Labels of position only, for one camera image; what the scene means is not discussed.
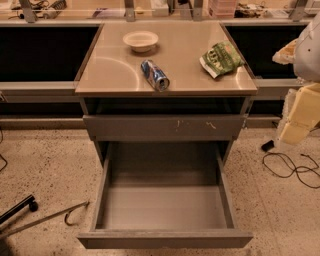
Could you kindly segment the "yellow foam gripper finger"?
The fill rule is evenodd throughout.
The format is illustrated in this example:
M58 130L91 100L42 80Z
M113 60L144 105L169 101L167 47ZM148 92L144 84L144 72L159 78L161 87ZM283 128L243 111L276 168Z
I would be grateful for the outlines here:
M299 90L290 89L277 128L277 141L288 145L300 143L320 122L320 84Z

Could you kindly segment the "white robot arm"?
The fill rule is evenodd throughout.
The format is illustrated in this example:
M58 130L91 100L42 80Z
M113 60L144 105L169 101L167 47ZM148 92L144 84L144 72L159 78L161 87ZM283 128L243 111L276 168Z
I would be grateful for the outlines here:
M297 39L277 51L272 60L292 64L295 75L310 82L285 100L278 140L296 145L320 122L320 13Z

